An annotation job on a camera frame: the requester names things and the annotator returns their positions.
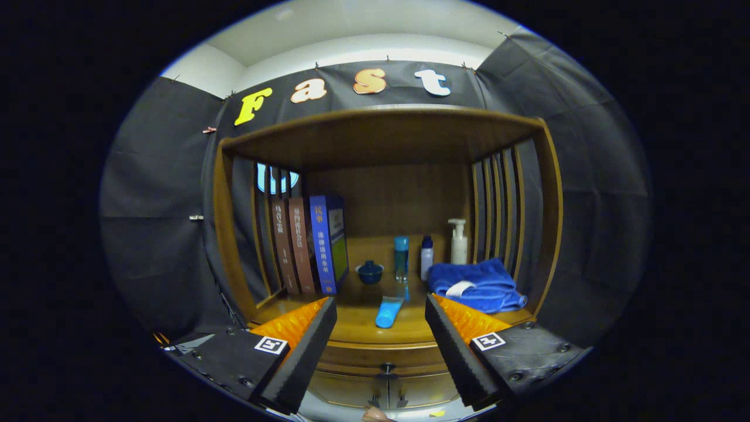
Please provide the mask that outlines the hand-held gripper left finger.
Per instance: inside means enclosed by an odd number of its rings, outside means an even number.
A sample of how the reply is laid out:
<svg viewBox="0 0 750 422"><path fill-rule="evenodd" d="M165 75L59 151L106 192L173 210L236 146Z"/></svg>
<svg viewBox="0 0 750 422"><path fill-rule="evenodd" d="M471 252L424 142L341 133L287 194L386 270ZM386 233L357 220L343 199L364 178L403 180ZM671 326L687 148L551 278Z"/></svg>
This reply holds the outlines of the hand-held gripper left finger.
<svg viewBox="0 0 750 422"><path fill-rule="evenodd" d="M326 297L257 328L227 328L176 341L176 361L247 406L298 412L337 321Z"/></svg>

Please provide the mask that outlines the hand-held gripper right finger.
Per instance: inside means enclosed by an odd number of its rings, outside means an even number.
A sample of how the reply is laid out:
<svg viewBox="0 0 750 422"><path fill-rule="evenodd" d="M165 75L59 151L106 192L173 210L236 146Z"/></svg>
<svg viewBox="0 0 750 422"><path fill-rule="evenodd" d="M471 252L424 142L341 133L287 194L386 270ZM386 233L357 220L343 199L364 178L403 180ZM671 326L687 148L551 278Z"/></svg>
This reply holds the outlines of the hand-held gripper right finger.
<svg viewBox="0 0 750 422"><path fill-rule="evenodd" d="M463 405L476 411L530 400L589 355L536 322L507 324L436 294L424 318Z"/></svg>

